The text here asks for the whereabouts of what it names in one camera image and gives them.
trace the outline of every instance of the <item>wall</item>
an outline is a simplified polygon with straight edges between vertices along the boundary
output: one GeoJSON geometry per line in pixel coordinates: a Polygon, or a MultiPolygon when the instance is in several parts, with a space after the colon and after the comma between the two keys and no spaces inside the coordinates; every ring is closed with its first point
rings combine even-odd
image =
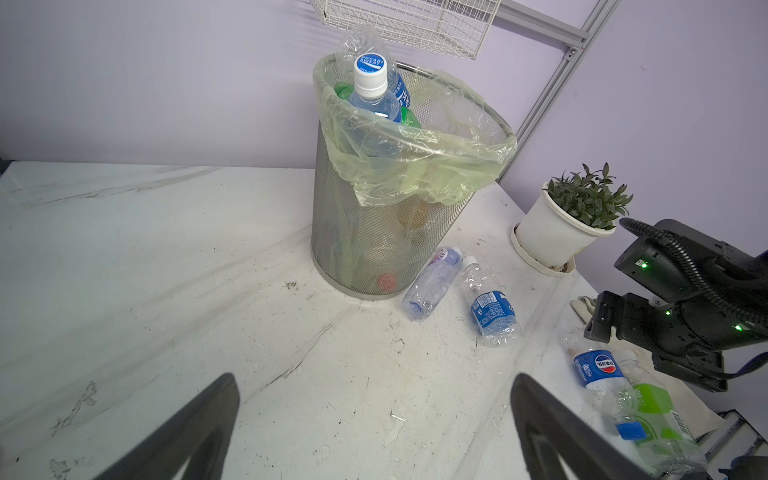
{"type": "MultiPolygon", "coordinates": [[[[559,4],[581,25],[594,0],[559,4]]],[[[2,2],[0,155],[312,167],[312,68],[342,35],[306,0],[2,2]]],[[[512,127],[563,57],[498,27],[477,61],[390,45],[466,81],[512,127]]]]}
{"type": "MultiPolygon", "coordinates": [[[[757,255],[768,249],[768,2],[623,0],[502,186],[527,210],[563,170],[611,164],[635,194],[631,216],[674,218],[757,255]]],[[[642,293],[613,268],[619,229],[576,259],[598,290],[642,293]]],[[[727,371],[766,349],[726,354],[727,371]]],[[[768,434],[768,369],[702,394],[768,434]]]]}

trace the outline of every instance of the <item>white marble tabletop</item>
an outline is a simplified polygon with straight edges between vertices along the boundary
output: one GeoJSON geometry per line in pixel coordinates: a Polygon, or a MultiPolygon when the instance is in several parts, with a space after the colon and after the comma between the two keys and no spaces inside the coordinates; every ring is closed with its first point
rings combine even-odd
{"type": "Polygon", "coordinates": [[[498,273],[524,327],[477,342],[455,284],[414,323],[333,289],[310,257],[313,170],[14,163],[0,177],[0,478],[92,478],[224,372],[224,478],[527,478],[508,410],[531,373],[584,401],[558,331],[578,274],[512,249],[496,184],[446,235],[498,273]]]}

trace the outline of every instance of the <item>pepsi logo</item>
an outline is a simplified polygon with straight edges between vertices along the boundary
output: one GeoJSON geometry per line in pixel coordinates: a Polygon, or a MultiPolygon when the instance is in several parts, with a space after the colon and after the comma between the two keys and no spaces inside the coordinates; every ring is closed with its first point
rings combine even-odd
{"type": "Polygon", "coordinates": [[[616,364],[614,363],[614,360],[605,354],[600,354],[594,358],[594,364],[598,366],[598,368],[605,373],[614,373],[616,372],[616,364]]]}

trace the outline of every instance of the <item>barcode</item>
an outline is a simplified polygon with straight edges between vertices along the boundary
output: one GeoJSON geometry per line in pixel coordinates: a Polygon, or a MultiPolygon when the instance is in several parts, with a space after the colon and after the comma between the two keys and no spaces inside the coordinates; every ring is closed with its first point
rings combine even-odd
{"type": "Polygon", "coordinates": [[[494,303],[496,301],[496,295],[494,295],[493,292],[483,293],[477,298],[477,303],[480,305],[480,308],[485,308],[489,303],[494,303]]]}
{"type": "Polygon", "coordinates": [[[685,422],[683,422],[683,417],[680,416],[679,413],[675,412],[674,410],[670,410],[670,413],[674,417],[674,421],[677,423],[677,427],[680,429],[680,433],[683,434],[683,437],[686,439],[695,442],[694,436],[690,434],[690,430],[688,430],[688,427],[685,425],[685,422]]]}

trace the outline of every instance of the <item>potted plant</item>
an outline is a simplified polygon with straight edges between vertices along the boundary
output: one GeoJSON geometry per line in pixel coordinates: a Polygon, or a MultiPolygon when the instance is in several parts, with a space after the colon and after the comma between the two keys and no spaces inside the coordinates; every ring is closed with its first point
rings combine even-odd
{"type": "Polygon", "coordinates": [[[520,246],[546,267],[562,267],[598,237],[616,231],[616,219],[627,214],[627,204],[634,195],[624,192],[623,184],[615,192],[610,185],[615,177],[603,170],[584,173],[565,172],[553,177],[541,188],[541,196],[515,230],[520,246]]]}

